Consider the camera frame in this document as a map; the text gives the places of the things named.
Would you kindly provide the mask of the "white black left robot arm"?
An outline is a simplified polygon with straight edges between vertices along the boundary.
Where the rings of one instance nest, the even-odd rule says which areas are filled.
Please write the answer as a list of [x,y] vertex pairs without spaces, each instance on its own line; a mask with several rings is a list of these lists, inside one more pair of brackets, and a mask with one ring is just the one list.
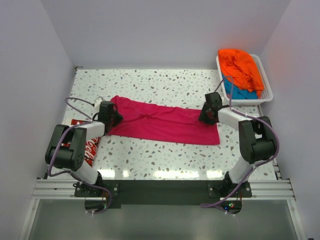
[[101,102],[96,115],[97,119],[83,123],[56,125],[45,153],[49,177],[70,174],[86,184],[85,189],[92,196],[99,196],[104,184],[101,174],[85,161],[86,143],[105,136],[123,120],[117,105],[111,101]]

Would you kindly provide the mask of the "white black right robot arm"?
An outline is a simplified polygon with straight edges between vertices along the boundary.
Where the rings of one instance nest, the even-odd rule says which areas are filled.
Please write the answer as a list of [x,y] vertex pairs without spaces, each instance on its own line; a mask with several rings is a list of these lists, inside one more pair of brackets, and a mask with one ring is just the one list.
[[219,93],[205,95],[199,121],[215,125],[226,124],[238,131],[240,157],[223,179],[223,192],[230,197],[240,190],[253,171],[273,160],[279,152],[279,138],[266,116],[254,117],[240,112],[231,105],[223,105]]

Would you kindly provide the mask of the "magenta t shirt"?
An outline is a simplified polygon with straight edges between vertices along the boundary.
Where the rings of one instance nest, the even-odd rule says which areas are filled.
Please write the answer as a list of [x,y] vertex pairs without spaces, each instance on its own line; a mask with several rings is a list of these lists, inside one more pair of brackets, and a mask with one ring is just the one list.
[[118,95],[111,101],[123,120],[110,135],[204,146],[221,143],[218,127],[199,121],[200,109],[162,106]]

